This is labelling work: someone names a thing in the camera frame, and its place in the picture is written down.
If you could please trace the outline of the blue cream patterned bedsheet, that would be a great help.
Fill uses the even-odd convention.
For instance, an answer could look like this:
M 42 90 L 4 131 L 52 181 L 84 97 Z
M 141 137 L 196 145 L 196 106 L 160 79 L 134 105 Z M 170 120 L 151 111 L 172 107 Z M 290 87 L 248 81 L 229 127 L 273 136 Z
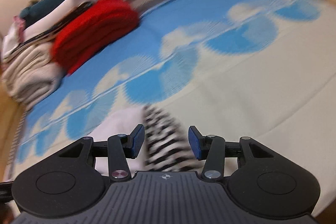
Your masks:
M 228 141 L 250 136 L 335 199 L 335 5 L 166 0 L 28 114 L 17 175 L 126 107 L 152 104 Z

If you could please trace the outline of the white folded clothes stack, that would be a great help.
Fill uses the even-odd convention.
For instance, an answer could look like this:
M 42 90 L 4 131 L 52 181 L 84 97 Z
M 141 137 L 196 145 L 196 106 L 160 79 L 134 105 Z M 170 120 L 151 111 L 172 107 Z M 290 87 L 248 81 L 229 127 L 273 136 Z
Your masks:
M 23 22 L 23 19 L 15 18 L 2 43 L 1 61 L 3 63 L 8 62 L 10 55 L 14 53 L 19 46 L 23 46 L 24 42 L 48 31 L 65 16 L 87 2 L 96 3 L 97 0 L 64 0 L 29 27 L 27 25 L 27 20 Z

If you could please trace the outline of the beige folded blanket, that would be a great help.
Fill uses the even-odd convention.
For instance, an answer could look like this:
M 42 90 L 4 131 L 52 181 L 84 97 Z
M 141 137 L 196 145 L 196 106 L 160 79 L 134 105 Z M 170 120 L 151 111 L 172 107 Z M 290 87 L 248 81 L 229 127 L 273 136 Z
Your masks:
M 64 70 L 52 61 L 52 43 L 30 46 L 20 53 L 2 75 L 7 94 L 32 109 L 60 86 Z

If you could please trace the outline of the red folded knit garment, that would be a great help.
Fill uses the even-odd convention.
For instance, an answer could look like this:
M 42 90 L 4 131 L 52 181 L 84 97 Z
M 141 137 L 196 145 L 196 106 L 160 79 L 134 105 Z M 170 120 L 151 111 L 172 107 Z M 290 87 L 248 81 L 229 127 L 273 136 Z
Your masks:
M 138 25 L 138 12 L 126 1 L 98 0 L 59 32 L 51 48 L 52 58 L 71 75 Z

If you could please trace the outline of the black white striped hoodie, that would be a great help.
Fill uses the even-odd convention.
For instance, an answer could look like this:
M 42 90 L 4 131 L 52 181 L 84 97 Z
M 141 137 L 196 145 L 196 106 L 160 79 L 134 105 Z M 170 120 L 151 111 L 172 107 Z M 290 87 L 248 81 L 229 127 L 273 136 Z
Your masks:
M 164 172 L 201 171 L 179 121 L 153 105 L 136 106 L 110 114 L 90 134 L 94 141 L 106 141 L 117 134 L 129 134 L 138 125 L 145 128 L 145 140 L 136 159 L 128 159 L 131 174 L 141 170 Z

